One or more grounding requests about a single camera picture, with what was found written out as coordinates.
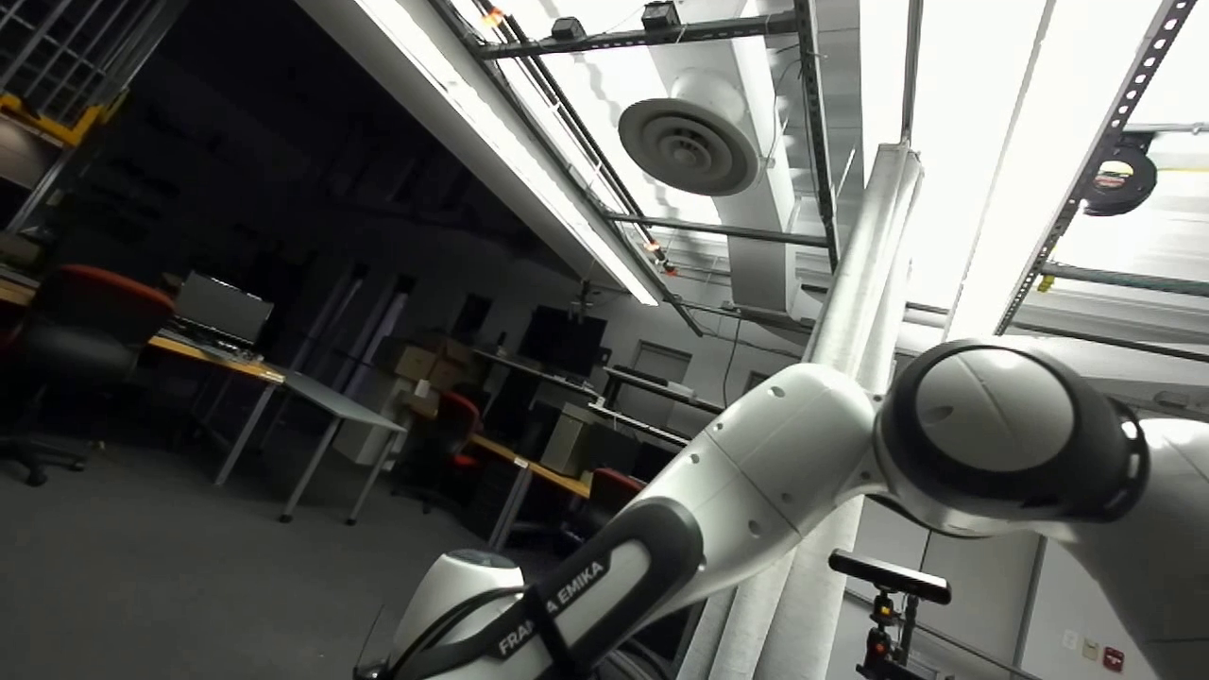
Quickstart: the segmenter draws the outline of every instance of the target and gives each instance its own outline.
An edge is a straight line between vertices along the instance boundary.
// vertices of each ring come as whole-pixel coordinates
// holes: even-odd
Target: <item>floor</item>
[[[5,680],[349,680],[375,615],[388,636],[425,562],[475,544],[384,490],[345,527],[361,476],[340,462],[278,527],[305,430],[216,490],[213,447],[146,404],[126,411],[135,423],[87,472],[25,489],[0,467]]]

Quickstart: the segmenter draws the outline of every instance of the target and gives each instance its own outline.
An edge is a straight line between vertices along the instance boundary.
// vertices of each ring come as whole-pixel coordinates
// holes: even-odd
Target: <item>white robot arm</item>
[[[1138,418],[1020,349],[943,343],[881,411],[845,374],[797,363],[726,409],[543,581],[439,559],[376,675],[580,675],[641,625],[786,554],[849,496],[943,534],[1020,534],[1121,518],[1143,472]]]

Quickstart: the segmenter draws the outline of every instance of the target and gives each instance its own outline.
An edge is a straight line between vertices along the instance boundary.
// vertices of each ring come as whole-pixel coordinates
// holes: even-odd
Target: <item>computer monitor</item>
[[[602,355],[606,319],[580,319],[553,306],[536,306],[521,355],[553,374],[589,377]]]
[[[267,319],[273,304],[216,277],[190,272],[177,290],[177,326],[240,349],[255,349]]]

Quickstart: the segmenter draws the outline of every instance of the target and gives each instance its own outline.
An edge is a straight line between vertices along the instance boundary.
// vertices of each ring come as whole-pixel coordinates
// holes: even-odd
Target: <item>office chair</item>
[[[459,393],[442,393],[439,415],[414,426],[414,447],[405,462],[405,480],[412,496],[418,496],[424,511],[434,504],[463,508],[467,472],[478,465],[467,455],[467,440],[483,426],[478,409]]]
[[[126,387],[151,334],[172,319],[172,304],[127,277],[90,265],[53,267],[20,326],[0,341],[0,387],[16,388],[16,426],[0,440],[0,462],[20,462],[25,485],[44,485],[44,465],[79,467],[84,455],[20,442],[58,387]]]

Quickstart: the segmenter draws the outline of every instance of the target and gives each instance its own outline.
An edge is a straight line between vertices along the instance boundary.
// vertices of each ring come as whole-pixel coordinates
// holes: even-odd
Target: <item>round air diffuser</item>
[[[681,98],[624,110],[621,145],[648,178],[682,192],[726,197],[757,178],[752,145],[726,116]]]

